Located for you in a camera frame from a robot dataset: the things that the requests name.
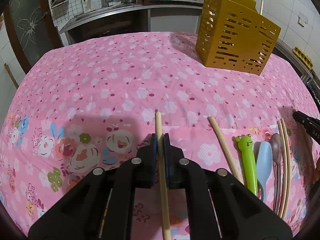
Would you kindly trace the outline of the yellow perforated utensil holder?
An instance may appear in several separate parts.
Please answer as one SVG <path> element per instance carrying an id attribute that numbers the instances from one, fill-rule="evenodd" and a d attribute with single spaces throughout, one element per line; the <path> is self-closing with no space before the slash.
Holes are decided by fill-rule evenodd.
<path id="1" fill-rule="evenodd" d="M 281 28 L 255 0 L 204 0 L 196 51 L 205 67 L 260 75 Z"/>

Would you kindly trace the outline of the pink floral tablecloth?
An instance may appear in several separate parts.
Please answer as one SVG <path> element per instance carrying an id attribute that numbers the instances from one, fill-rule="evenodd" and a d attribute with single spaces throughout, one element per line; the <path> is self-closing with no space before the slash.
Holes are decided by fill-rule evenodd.
<path id="1" fill-rule="evenodd" d="M 155 131 L 155 114 L 184 156 L 208 170 L 228 168 L 209 117 L 238 166 L 235 137 L 255 144 L 285 121 L 291 189 L 285 222 L 293 234 L 310 211 L 319 145 L 292 117 L 319 117 L 292 66 L 271 55 L 260 75 L 202 65 L 196 36 L 137 33 L 95 38 L 51 50 L 18 88 L 1 74 L 1 203 L 23 236 L 96 167 L 133 158 Z"/>

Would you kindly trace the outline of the wall power socket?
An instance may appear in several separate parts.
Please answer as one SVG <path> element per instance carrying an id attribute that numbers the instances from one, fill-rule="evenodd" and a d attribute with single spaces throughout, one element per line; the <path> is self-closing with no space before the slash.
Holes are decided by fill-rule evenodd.
<path id="1" fill-rule="evenodd" d="M 309 23 L 308 18 L 303 13 L 300 12 L 298 14 L 298 24 L 301 27 L 305 28 L 308 25 L 308 23 Z"/>

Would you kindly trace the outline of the kitchen counter cabinet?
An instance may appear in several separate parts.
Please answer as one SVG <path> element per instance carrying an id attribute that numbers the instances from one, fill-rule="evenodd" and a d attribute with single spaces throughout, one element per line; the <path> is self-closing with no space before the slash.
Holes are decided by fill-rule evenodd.
<path id="1" fill-rule="evenodd" d="M 74 17 L 59 34 L 68 44 L 127 33 L 169 31 L 196 34 L 202 6 L 182 3 L 129 3 Z"/>

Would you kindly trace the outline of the yellow egg tray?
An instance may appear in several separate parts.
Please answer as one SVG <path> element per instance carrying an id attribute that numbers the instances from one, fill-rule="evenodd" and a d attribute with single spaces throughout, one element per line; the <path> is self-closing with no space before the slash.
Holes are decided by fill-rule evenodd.
<path id="1" fill-rule="evenodd" d="M 304 65 L 309 69 L 313 69 L 313 63 L 307 55 L 303 53 L 303 51 L 299 47 L 293 48 L 293 53 L 304 63 Z"/>

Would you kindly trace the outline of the light blue plastic spoon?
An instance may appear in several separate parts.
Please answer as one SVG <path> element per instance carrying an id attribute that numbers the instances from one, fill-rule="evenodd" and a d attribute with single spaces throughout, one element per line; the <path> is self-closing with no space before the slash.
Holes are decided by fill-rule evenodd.
<path id="1" fill-rule="evenodd" d="M 256 162 L 257 180 L 262 190 L 261 200 L 266 202 L 266 183 L 272 170 L 272 148 L 269 142 L 261 141 Z"/>

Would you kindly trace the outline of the thin wooden chopstick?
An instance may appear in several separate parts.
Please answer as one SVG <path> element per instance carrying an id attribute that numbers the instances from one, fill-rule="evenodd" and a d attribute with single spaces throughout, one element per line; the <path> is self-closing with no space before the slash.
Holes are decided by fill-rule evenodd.
<path id="1" fill-rule="evenodd" d="M 281 118 L 277 121 L 278 131 L 281 138 L 282 144 L 282 160 L 283 160 L 283 178 L 282 178 L 282 192 L 281 192 L 281 201 L 280 208 L 278 211 L 279 217 L 284 220 L 284 210 L 286 204 L 286 192 L 287 192 L 287 151 L 286 151 L 286 141 L 285 141 L 285 128 L 284 128 L 284 119 Z"/>
<path id="2" fill-rule="evenodd" d="M 284 211 L 282 214 L 282 219 L 285 220 L 288 205 L 289 205 L 289 196 L 290 196 L 290 189 L 291 189 L 291 152 L 290 152 L 290 143 L 289 143 L 289 136 L 287 133 L 287 128 L 285 125 L 285 121 L 281 118 L 281 125 L 284 132 L 284 139 L 285 139 L 285 156 L 286 156 L 286 196 L 284 202 Z"/>

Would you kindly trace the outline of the wooden stick by wall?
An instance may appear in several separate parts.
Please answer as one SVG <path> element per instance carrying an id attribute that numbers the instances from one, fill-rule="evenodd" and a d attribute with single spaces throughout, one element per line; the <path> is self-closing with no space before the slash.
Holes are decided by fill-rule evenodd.
<path id="1" fill-rule="evenodd" d="M 18 89 L 19 85 L 18 85 L 16 79 L 14 78 L 14 76 L 13 76 L 13 74 L 12 74 L 9 66 L 8 66 L 6 63 L 4 64 L 4 68 L 5 68 L 5 70 L 7 71 L 7 74 L 9 75 L 9 77 L 10 77 L 10 79 L 11 79 L 14 87 L 15 87 L 16 89 Z"/>

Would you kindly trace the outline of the green frog handle utensil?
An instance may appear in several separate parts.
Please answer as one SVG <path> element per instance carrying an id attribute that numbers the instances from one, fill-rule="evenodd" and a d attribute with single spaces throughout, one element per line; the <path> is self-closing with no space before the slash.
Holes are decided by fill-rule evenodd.
<path id="1" fill-rule="evenodd" d="M 242 164 L 245 172 L 246 185 L 255 196 L 258 195 L 258 180 L 256 162 L 253 152 L 253 140 L 250 134 L 236 137 L 238 149 L 241 152 Z"/>

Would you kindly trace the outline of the dark glass door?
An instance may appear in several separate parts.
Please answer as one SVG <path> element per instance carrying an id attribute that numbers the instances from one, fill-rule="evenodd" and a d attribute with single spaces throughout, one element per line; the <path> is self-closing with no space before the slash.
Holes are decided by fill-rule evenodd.
<path id="1" fill-rule="evenodd" d="M 4 9 L 4 21 L 25 74 L 46 52 L 63 46 L 48 0 L 10 0 Z"/>

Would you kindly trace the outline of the metal spoon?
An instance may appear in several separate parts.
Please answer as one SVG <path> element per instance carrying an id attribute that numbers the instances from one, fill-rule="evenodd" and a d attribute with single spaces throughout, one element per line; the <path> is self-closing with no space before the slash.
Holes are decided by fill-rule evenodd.
<path id="1" fill-rule="evenodd" d="M 281 170 L 280 162 L 283 154 L 283 147 L 281 142 L 281 137 L 278 133 L 274 133 L 270 139 L 270 145 L 272 149 L 272 159 L 274 162 L 274 167 L 276 171 L 274 172 L 274 207 L 273 210 L 275 213 L 278 213 L 279 203 L 280 203 L 280 186 L 281 186 Z"/>

